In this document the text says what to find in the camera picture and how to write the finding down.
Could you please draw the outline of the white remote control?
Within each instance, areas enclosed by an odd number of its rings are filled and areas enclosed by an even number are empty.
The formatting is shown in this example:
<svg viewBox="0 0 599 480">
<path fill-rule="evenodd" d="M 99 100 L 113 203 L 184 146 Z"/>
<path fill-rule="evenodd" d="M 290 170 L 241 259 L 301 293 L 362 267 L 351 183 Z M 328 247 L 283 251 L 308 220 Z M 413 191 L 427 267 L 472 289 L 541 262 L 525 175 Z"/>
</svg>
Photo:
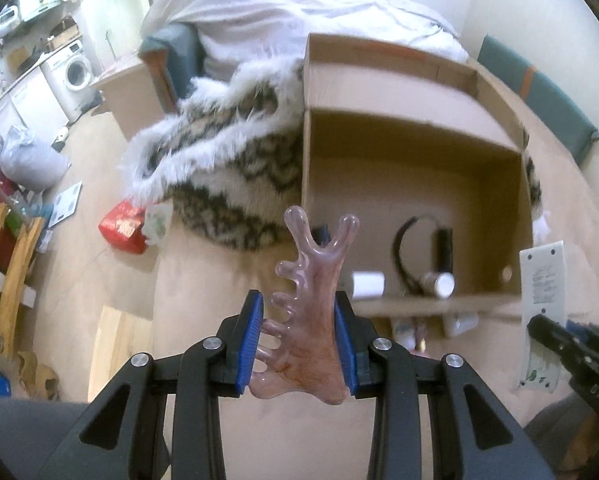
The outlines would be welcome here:
<svg viewBox="0 0 599 480">
<path fill-rule="evenodd" d="M 528 335 L 535 315 L 566 323 L 564 243 L 550 243 L 520 252 L 522 286 L 522 353 L 517 388 L 553 393 L 560 378 L 559 357 Z"/>
</svg>

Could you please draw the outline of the white bottle red label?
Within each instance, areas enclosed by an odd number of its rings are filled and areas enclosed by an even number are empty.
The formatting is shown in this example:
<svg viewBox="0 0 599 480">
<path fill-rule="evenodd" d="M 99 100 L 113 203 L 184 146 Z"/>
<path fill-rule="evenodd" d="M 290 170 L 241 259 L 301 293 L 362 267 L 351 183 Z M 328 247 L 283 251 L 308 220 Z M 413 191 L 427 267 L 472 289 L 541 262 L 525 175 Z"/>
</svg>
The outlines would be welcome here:
<svg viewBox="0 0 599 480">
<path fill-rule="evenodd" d="M 479 315 L 475 312 L 449 313 L 441 317 L 446 338 L 456 338 L 478 326 Z"/>
</svg>

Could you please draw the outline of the white round cap bottle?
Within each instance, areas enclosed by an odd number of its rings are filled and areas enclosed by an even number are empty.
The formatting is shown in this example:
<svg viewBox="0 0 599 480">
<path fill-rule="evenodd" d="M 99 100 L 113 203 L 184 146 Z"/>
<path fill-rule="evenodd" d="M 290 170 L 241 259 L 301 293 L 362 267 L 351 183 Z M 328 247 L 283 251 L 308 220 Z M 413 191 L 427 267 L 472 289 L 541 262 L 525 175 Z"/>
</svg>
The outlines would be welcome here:
<svg viewBox="0 0 599 480">
<path fill-rule="evenodd" d="M 455 277 L 449 272 L 427 272 L 419 280 L 422 294 L 437 299 L 448 299 L 455 291 Z"/>
</svg>

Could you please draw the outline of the black cable device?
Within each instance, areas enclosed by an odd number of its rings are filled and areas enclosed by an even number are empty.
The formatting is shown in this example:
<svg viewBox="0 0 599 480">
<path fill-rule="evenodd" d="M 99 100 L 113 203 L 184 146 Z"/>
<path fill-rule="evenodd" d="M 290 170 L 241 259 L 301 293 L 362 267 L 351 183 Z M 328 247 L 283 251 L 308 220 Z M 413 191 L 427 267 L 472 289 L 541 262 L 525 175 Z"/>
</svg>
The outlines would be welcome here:
<svg viewBox="0 0 599 480">
<path fill-rule="evenodd" d="M 419 272 L 413 273 L 403 261 L 403 239 L 418 223 L 426 222 L 431 225 L 418 244 Z M 419 214 L 409 218 L 395 233 L 391 245 L 391 258 L 397 278 L 403 291 L 410 296 L 429 297 L 422 294 L 419 280 L 427 272 L 449 272 L 453 270 L 453 231 L 445 226 L 433 214 Z"/>
</svg>

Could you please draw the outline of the white pill bottle blue label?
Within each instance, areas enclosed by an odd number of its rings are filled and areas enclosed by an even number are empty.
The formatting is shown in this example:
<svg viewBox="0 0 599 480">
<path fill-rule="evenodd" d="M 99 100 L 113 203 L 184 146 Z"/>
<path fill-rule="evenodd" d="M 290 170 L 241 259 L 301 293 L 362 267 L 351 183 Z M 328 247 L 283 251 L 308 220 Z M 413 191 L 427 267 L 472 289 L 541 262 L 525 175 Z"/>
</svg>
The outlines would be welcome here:
<svg viewBox="0 0 599 480">
<path fill-rule="evenodd" d="M 392 318 L 393 339 L 409 351 L 417 349 L 417 326 L 413 318 Z"/>
</svg>

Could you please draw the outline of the black lighter with red print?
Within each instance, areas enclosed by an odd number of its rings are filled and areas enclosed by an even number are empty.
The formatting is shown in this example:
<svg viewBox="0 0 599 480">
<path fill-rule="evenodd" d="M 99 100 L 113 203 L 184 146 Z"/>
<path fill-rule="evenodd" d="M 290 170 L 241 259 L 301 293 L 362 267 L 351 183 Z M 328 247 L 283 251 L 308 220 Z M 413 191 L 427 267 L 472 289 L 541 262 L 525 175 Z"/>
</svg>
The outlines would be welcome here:
<svg viewBox="0 0 599 480">
<path fill-rule="evenodd" d="M 331 234 L 326 224 L 313 228 L 311 230 L 311 235 L 313 235 L 313 240 L 319 247 L 328 246 L 331 242 Z"/>
</svg>

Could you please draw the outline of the pink patterned lip balm tube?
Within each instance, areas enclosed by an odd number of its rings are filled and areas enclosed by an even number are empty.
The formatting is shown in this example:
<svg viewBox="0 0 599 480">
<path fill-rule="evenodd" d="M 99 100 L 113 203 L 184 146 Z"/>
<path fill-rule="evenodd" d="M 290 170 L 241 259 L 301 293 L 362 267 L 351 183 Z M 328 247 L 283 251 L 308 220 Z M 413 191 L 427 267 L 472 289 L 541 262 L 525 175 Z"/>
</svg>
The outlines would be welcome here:
<svg viewBox="0 0 599 480">
<path fill-rule="evenodd" d="M 426 355 L 426 337 L 427 337 L 427 324 L 424 321 L 419 321 L 415 326 L 415 350 L 421 356 Z"/>
</svg>

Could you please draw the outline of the grey chair seat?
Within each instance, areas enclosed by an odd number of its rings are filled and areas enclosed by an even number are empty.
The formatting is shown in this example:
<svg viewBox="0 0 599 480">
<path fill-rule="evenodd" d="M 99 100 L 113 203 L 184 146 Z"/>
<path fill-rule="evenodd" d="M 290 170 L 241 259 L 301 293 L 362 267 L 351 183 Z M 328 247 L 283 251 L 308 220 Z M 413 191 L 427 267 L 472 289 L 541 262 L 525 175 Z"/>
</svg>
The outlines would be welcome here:
<svg viewBox="0 0 599 480">
<path fill-rule="evenodd" d="M 0 399 L 0 479 L 34 479 L 86 403 Z"/>
</svg>

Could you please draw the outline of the red package on floor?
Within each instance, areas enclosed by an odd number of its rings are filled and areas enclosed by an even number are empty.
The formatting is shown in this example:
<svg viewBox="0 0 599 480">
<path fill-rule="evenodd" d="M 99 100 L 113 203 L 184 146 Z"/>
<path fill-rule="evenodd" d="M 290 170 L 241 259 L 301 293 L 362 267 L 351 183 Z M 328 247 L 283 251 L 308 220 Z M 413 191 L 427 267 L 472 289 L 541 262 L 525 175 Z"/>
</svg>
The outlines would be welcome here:
<svg viewBox="0 0 599 480">
<path fill-rule="evenodd" d="M 104 239 L 114 248 L 129 254 L 142 255 L 147 249 L 142 234 L 146 211 L 122 200 L 100 221 L 98 229 Z"/>
</svg>

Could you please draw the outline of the brown cardboard box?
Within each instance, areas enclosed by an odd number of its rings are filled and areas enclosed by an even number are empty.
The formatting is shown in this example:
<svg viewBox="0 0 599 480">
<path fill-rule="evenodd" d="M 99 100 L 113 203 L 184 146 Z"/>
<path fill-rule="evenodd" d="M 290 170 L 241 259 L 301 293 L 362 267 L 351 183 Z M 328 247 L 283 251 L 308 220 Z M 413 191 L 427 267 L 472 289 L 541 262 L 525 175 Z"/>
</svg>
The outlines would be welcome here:
<svg viewBox="0 0 599 480">
<path fill-rule="evenodd" d="M 489 73 L 398 44 L 313 34 L 304 94 L 301 203 L 314 226 L 358 218 L 343 278 L 385 275 L 383 296 L 355 300 L 357 313 L 517 315 L 519 255 L 533 244 L 525 132 Z M 456 289 L 445 300 L 406 294 L 392 263 L 395 233 L 419 214 L 453 231 Z M 418 223 L 403 239 L 413 273 L 429 229 Z"/>
</svg>

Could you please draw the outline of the teal cushion orange stripe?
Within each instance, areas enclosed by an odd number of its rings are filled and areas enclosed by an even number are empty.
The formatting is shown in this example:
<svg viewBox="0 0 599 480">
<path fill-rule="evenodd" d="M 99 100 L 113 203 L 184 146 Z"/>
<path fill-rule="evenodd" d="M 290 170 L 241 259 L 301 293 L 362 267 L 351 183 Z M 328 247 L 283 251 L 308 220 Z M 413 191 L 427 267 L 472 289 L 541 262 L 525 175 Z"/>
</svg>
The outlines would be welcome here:
<svg viewBox="0 0 599 480">
<path fill-rule="evenodd" d="M 493 36 L 485 36 L 478 62 L 514 91 L 561 141 L 578 166 L 599 141 L 599 130 L 546 74 Z"/>
</svg>

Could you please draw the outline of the leopard print fluffy blanket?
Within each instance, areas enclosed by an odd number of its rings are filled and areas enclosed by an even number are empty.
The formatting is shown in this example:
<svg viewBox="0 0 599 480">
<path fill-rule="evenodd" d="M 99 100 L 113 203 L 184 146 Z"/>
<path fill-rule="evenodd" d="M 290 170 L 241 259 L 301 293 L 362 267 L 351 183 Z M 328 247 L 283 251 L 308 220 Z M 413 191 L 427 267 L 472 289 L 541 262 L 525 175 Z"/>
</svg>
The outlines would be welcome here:
<svg viewBox="0 0 599 480">
<path fill-rule="evenodd" d="M 289 236 L 301 200 L 304 61 L 240 64 L 227 81 L 194 77 L 176 110 L 138 131 L 121 159 L 124 196 L 169 200 L 190 231 L 255 252 Z"/>
</svg>

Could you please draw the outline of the white washing machine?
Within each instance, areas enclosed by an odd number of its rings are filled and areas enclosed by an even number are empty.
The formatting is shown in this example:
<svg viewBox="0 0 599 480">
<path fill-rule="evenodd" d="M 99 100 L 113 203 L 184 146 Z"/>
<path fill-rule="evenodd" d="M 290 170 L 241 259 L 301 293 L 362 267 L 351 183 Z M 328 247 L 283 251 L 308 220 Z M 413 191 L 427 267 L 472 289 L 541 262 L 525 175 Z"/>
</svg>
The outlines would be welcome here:
<svg viewBox="0 0 599 480">
<path fill-rule="evenodd" d="M 42 73 L 68 118 L 77 122 L 94 102 L 96 89 L 91 87 L 94 71 L 82 40 L 76 39 L 60 47 L 42 62 Z"/>
</svg>

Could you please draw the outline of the white striped bedding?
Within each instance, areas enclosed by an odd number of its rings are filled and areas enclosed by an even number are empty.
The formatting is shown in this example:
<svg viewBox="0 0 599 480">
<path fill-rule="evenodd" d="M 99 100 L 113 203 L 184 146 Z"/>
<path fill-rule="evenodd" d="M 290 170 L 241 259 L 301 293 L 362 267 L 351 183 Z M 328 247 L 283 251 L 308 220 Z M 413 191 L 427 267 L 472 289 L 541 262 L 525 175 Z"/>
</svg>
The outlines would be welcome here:
<svg viewBox="0 0 599 480">
<path fill-rule="evenodd" d="M 223 81 L 245 61 L 300 58 L 312 32 L 402 44 L 458 63 L 469 58 L 449 21 L 410 0 L 156 0 L 141 35 L 170 23 L 196 29 L 205 75 Z"/>
</svg>

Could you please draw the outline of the wooden rocking frame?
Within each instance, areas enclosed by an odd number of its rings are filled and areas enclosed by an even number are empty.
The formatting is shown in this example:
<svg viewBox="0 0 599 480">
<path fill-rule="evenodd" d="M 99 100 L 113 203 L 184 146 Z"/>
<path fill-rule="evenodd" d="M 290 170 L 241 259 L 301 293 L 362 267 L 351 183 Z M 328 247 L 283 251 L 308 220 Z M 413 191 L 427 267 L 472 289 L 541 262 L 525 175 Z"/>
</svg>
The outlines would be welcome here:
<svg viewBox="0 0 599 480">
<path fill-rule="evenodd" d="M 0 204 L 0 231 L 10 212 L 6 204 Z M 15 332 L 19 308 L 22 304 L 25 278 L 32 262 L 44 219 L 35 217 L 28 226 L 21 226 L 4 276 L 0 293 L 0 353 L 7 359 L 15 355 Z"/>
</svg>

